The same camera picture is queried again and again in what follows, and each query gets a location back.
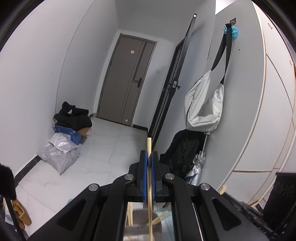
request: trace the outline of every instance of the brown shoe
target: brown shoe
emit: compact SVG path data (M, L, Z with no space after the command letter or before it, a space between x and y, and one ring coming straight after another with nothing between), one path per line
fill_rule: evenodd
M13 206L16 216L23 224L25 224L27 226L32 224L32 221L29 217L28 212L24 209L22 204L17 199L12 201L12 206Z
M18 217L17 217L17 221L18 221L18 223L19 223L20 229L21 229L21 230L25 230L25 225L24 225L24 223L23 223L21 220L19 220Z

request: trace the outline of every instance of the black jacket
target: black jacket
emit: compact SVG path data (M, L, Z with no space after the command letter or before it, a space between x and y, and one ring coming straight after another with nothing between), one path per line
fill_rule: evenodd
M59 113L54 115L54 119L57 120L57 126L68 127L74 131L79 131L85 127L92 127L92 122L88 114L88 110L79 109L74 105L64 102Z
M202 150L204 139L203 132L179 131L168 150L160 155L159 162L168 165L174 175L185 178L193 167L194 156Z

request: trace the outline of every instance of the blue gripper pad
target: blue gripper pad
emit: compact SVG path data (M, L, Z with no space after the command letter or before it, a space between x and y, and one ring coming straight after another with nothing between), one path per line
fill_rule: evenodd
M147 161L148 161L148 153L145 151L144 158L144 175L143 175L143 202L147 201Z
M151 181L152 181L152 197L153 201L156 198L156 182L155 182L155 170L154 170L154 157L153 152L151 153Z

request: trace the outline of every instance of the white tote bag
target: white tote bag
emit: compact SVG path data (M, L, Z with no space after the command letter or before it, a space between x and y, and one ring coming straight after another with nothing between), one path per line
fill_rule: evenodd
M231 24L226 24L227 31L223 35L217 56L215 58L212 69L191 87L188 94L185 96L185 118L186 129L191 131L207 132L217 128L221 119L223 97L224 97L224 77L229 63L232 33ZM226 47L226 65L224 77L219 83L213 96L206 101L206 95L210 84L210 74L218 65Z

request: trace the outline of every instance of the black pole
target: black pole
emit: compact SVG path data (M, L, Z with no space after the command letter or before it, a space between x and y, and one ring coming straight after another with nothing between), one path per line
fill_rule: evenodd
M10 216L11 216L11 219L15 225L15 228L17 230L17 233L19 234L20 236L20 239L21 241L27 241L21 228L20 228L20 225L17 221L17 217L15 216L15 211L13 210L13 207L12 207L12 204L11 204L11 200L9 198L5 198L5 202L6 202L6 205L7 205L7 208L8 208L8 211L10 213Z

